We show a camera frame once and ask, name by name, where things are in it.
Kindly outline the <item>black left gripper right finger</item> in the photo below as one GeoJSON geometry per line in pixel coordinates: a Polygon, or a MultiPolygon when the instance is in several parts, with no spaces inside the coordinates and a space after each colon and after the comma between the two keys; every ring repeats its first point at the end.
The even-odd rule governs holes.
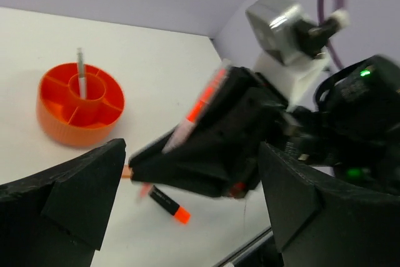
{"type": "Polygon", "coordinates": [[[263,143],[259,172],[285,266],[398,266],[399,197],[349,184],[263,143]]]}

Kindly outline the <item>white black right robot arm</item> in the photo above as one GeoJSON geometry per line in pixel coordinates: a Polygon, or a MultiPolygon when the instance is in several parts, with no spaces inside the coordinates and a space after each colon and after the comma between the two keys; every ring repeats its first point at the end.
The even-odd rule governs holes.
{"type": "Polygon", "coordinates": [[[399,66],[375,55],[323,81],[315,110],[290,108],[261,73],[229,68],[179,146],[172,133],[129,160],[131,180],[211,198],[241,199],[260,183],[259,147],[309,166],[330,166],[352,184],[399,193],[399,66]]]}

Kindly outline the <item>orange thin pen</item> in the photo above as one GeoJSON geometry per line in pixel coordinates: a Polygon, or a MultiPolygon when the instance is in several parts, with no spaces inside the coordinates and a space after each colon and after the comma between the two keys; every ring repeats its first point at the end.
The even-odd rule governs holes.
{"type": "Polygon", "coordinates": [[[166,138],[167,134],[165,134],[164,136],[160,136],[158,140],[155,140],[151,144],[148,144],[140,151],[140,153],[145,152],[145,154],[147,154],[147,150],[155,150],[156,157],[160,159],[161,165],[160,167],[155,168],[156,165],[151,164],[151,170],[156,171],[157,180],[152,181],[151,183],[143,184],[143,187],[139,192],[138,202],[140,202],[141,199],[150,192],[150,189],[154,186],[155,183],[161,182],[161,177],[163,178],[163,181],[172,181],[172,177],[177,173],[177,164],[173,163],[171,161],[171,158],[168,158],[168,152],[184,144],[186,140],[190,137],[200,118],[206,112],[208,105],[213,100],[213,97],[215,97],[224,80],[227,78],[230,67],[231,66],[228,64],[226,66],[221,66],[216,71],[211,80],[207,83],[206,87],[197,97],[197,100],[194,103],[193,107],[189,110],[189,112],[181,120],[181,122],[174,128],[174,131],[169,136],[162,150],[158,151],[154,148],[154,146],[158,142],[161,142],[162,139],[166,138]]]}

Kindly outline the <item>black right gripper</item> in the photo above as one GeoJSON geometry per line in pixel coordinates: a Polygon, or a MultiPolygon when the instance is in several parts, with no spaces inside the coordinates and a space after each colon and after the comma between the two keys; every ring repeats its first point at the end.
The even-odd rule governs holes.
{"type": "Polygon", "coordinates": [[[229,75],[220,98],[229,111],[219,122],[221,134],[195,134],[163,153],[172,131],[158,137],[128,162],[131,180],[161,184],[209,198],[244,198],[260,182],[259,144],[265,142],[309,165],[325,163],[328,151],[318,112],[299,101],[328,70],[330,57],[300,60],[282,67],[261,54],[247,80],[229,75]]]}

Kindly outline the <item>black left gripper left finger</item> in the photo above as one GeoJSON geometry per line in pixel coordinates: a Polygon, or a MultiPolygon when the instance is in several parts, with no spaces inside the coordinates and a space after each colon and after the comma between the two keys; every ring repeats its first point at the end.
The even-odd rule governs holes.
{"type": "Polygon", "coordinates": [[[126,158],[112,139],[1,185],[1,266],[90,266],[101,249],[126,158]]]}

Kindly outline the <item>green thin pen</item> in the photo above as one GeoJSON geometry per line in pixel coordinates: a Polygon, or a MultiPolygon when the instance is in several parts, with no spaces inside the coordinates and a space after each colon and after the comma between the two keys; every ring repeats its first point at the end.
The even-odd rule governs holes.
{"type": "Polygon", "coordinates": [[[81,99],[86,99],[87,97],[86,67],[84,64],[83,51],[81,48],[77,49],[77,71],[78,71],[79,95],[81,99]]]}

